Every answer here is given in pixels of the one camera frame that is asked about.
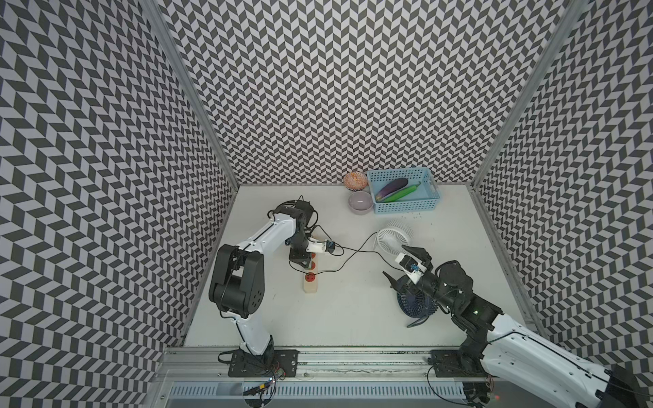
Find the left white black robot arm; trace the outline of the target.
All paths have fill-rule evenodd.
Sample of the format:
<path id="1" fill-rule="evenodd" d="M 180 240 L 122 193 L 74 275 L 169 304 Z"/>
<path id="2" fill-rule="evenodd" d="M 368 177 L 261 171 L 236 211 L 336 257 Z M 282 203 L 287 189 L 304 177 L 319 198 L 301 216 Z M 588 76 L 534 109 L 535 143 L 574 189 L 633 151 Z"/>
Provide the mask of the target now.
<path id="1" fill-rule="evenodd" d="M 287 246 L 290 263 L 310 271 L 309 221 L 314 212 L 303 198 L 283 202 L 269 212 L 259 231 L 237 245 L 224 244 L 215 256 L 208 298 L 221 318 L 233 322 L 241 350 L 252 357 L 274 352 L 272 335 L 254 316 L 265 296 L 265 258 Z"/>

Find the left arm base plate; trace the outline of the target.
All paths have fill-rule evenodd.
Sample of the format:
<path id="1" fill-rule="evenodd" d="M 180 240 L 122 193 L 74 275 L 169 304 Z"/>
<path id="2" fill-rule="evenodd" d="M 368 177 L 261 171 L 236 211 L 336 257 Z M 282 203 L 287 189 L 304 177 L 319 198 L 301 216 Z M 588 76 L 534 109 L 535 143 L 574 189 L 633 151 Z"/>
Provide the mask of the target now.
<path id="1" fill-rule="evenodd" d="M 299 365 L 298 350 L 272 350 L 264 355 L 251 355 L 236 350 L 229 362 L 229 377 L 295 377 Z"/>

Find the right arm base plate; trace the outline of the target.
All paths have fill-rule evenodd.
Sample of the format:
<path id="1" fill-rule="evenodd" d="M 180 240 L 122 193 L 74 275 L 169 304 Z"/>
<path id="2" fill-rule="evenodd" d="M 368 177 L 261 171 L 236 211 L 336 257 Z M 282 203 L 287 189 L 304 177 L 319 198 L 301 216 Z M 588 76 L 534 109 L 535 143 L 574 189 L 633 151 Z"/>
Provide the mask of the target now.
<path id="1" fill-rule="evenodd" d="M 429 363 L 436 377 L 486 378 L 479 359 L 462 354 L 459 350 L 431 350 Z"/>

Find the purple eggplant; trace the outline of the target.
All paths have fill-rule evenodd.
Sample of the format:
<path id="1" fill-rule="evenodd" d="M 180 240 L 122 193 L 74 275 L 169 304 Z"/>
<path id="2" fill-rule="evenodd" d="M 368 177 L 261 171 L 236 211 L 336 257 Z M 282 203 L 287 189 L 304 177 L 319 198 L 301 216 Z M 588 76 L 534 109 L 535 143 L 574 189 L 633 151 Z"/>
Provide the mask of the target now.
<path id="1" fill-rule="evenodd" d="M 398 190 L 401 190 L 405 188 L 408 184 L 408 179 L 407 178 L 396 178 L 395 180 L 392 180 L 391 182 L 387 183 L 386 186 L 384 186 L 381 190 L 379 190 L 375 198 L 378 202 L 384 200 L 385 197 L 391 196 Z"/>

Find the white desk fan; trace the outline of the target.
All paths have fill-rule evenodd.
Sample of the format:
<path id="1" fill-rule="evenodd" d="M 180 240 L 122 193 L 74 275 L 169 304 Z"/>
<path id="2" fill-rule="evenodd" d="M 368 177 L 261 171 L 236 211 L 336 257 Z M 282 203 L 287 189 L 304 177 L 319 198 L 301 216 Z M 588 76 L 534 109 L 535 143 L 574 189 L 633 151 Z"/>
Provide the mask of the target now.
<path id="1" fill-rule="evenodd" d="M 404 246 L 412 243 L 413 230 L 398 220 L 389 222 L 377 232 L 376 246 L 389 255 L 396 256 L 403 251 Z"/>

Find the green cucumber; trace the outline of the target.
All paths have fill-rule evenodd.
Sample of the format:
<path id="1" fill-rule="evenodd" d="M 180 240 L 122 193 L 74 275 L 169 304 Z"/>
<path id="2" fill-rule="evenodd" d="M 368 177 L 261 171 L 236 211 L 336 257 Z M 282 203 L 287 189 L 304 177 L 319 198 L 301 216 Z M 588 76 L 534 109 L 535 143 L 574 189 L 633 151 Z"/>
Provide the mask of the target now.
<path id="1" fill-rule="evenodd" d="M 391 195 L 388 195 L 387 197 L 384 197 L 384 199 L 382 200 L 382 203 L 397 202 L 400 199 L 411 195 L 419 187 L 420 187 L 420 183 L 418 183 L 416 185 L 410 185 L 410 186 L 404 187 L 403 189 L 398 190 L 398 191 L 392 193 Z"/>

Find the dark blue desk fan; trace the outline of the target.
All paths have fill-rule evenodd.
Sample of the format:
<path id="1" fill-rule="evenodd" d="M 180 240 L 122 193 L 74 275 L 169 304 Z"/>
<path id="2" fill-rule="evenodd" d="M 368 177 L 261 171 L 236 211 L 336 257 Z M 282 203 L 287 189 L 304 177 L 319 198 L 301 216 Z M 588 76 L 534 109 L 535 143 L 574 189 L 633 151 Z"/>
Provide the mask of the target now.
<path id="1" fill-rule="evenodd" d="M 413 319 L 413 321 L 406 326 L 407 328 L 414 328 L 423 325 L 423 323 L 428 321 L 430 316 L 435 314 L 439 309 L 437 302 L 435 302 L 431 297 L 425 296 L 423 293 L 417 295 L 398 293 L 396 294 L 396 297 L 401 311 L 406 316 Z"/>

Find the aluminium front rail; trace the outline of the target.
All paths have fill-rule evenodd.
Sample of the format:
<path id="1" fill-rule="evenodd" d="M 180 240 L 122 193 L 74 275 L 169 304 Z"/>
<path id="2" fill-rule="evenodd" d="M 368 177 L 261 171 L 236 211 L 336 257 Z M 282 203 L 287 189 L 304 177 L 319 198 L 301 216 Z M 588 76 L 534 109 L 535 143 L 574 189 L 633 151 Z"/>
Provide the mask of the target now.
<path id="1" fill-rule="evenodd" d="M 172 348 L 164 353 L 160 366 L 153 377 L 155 383 L 186 381 L 244 381 L 262 383 L 279 378 L 284 384 L 290 382 L 317 381 L 423 381 L 430 379 L 481 380 L 482 378 L 436 377 L 430 365 L 431 350 L 459 350 L 456 347 L 299 347 L 288 346 L 281 350 L 298 350 L 299 365 L 295 377 L 229 377 L 228 369 L 232 351 L 219 347 Z M 519 357 L 514 352 L 503 351 L 491 355 L 484 352 L 481 365 L 488 376 L 497 377 L 514 384 L 531 381 L 542 385 L 547 381 L 563 379 L 576 371 L 561 361 L 560 373 L 546 367 L 554 362 L 547 356 L 540 363 Z"/>

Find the cream power strip red sockets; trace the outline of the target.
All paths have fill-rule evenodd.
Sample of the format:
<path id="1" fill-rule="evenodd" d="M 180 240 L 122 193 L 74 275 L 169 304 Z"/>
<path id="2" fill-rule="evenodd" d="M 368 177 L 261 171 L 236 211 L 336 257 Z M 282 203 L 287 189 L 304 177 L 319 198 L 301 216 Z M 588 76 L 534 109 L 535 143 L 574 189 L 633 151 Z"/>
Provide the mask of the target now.
<path id="1" fill-rule="evenodd" d="M 307 294 L 317 293 L 318 290 L 318 281 L 317 281 L 317 258 L 313 253 L 311 255 L 311 262 L 309 263 L 308 268 L 305 270 L 304 280 L 303 280 L 303 289 Z"/>

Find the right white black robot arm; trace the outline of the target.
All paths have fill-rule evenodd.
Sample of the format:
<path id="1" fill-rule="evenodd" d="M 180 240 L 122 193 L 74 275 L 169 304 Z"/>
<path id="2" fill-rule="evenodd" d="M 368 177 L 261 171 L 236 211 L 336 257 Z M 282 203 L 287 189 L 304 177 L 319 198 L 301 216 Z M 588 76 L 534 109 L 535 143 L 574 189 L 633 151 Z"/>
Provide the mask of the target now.
<path id="1" fill-rule="evenodd" d="M 424 248 L 404 246 L 396 263 L 404 275 L 389 277 L 390 286 L 401 295 L 423 296 L 465 333 L 457 351 L 464 370 L 479 365 L 555 407 L 644 407 L 651 401 L 626 368 L 574 355 L 476 294 L 456 260 L 434 266 Z"/>

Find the light blue plastic basket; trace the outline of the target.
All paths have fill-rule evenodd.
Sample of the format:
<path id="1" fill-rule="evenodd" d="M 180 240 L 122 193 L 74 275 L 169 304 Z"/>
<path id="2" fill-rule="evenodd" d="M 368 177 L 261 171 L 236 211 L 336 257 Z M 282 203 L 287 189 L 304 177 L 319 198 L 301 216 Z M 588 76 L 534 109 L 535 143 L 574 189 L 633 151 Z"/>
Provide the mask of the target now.
<path id="1" fill-rule="evenodd" d="M 375 214 L 430 211 L 441 199 L 428 168 L 370 170 L 366 176 Z"/>

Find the lilac plastic bowl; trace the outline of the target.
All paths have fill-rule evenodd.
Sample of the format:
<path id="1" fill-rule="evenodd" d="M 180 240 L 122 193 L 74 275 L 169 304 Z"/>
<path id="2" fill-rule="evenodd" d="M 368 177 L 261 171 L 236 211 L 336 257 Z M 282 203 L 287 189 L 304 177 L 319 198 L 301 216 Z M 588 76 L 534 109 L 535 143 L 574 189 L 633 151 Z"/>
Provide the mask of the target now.
<path id="1" fill-rule="evenodd" d="M 372 196 L 364 191 L 352 192 L 348 198 L 348 207 L 353 214 L 364 215 L 370 213 L 374 208 Z"/>

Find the orange patterned bowl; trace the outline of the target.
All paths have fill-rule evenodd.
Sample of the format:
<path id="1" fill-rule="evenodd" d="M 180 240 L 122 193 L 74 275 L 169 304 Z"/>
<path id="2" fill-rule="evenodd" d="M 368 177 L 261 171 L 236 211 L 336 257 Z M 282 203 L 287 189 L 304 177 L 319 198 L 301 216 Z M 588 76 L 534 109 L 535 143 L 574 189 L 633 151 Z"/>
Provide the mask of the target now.
<path id="1" fill-rule="evenodd" d="M 361 191 L 368 187 L 367 175 L 362 172 L 353 171 L 344 176 L 343 183 L 346 189 L 350 191 Z"/>

